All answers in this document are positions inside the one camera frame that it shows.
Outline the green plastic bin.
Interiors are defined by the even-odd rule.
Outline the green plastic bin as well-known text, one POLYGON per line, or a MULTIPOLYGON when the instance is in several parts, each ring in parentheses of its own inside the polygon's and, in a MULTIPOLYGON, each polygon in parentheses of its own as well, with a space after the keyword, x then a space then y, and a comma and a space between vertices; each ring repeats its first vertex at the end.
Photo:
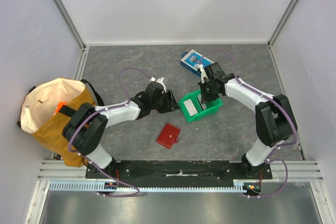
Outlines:
POLYGON ((221 99, 216 99, 213 102, 209 102, 207 103, 207 109, 202 109, 201 105, 200 105, 200 94, 201 91, 200 90, 196 90, 194 92, 188 93, 186 94, 180 101, 179 101, 179 105, 181 107, 182 113, 184 114, 186 121, 188 123, 191 123, 193 121, 199 121, 200 119, 208 116, 208 115, 212 115, 212 114, 216 114, 219 110, 219 108, 221 106, 223 106, 223 103, 221 101, 221 99), (183 104, 183 101, 191 99, 198 111, 198 113, 194 116, 190 116, 183 104))

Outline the white credit card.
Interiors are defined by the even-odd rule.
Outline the white credit card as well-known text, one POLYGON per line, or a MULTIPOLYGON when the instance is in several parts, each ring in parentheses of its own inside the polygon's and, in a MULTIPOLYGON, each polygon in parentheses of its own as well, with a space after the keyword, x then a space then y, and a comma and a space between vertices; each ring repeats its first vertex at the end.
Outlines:
POLYGON ((190 116, 194 116, 198 113, 193 101, 191 99, 183 101, 183 104, 190 116))

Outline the red card holder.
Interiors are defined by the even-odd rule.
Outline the red card holder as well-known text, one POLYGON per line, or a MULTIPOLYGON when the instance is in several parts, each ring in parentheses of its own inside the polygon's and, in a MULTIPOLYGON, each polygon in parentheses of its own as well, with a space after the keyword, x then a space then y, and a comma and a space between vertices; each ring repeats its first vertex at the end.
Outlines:
POLYGON ((181 130, 178 127, 167 123, 157 137, 156 142, 167 149, 171 149, 178 142, 180 132, 181 130))

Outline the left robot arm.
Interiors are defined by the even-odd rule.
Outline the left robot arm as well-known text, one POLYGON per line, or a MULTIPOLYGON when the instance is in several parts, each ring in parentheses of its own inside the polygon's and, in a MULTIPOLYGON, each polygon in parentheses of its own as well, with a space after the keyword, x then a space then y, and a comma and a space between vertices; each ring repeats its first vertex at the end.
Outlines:
POLYGON ((179 109, 172 90, 156 80, 122 103, 105 106, 83 103, 77 110, 63 105, 58 112, 70 117, 62 136, 75 152, 98 166, 97 172, 102 177, 110 178, 115 174, 116 166, 112 156, 100 144, 105 129, 121 122, 142 119, 152 111, 162 114, 179 109))

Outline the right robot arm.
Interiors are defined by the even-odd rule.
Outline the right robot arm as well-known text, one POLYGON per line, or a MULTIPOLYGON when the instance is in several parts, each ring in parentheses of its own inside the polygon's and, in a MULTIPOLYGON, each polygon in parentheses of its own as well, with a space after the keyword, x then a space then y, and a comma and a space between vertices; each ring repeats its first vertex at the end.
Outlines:
POLYGON ((254 178, 276 149, 289 146, 288 138, 293 137, 292 144, 297 142, 298 126, 285 95, 264 93, 237 74, 226 74, 216 62, 206 67, 199 63, 197 71, 201 74, 198 85, 202 103, 213 102, 223 95, 235 99, 255 114, 257 140, 241 159, 240 172, 245 178, 254 178))

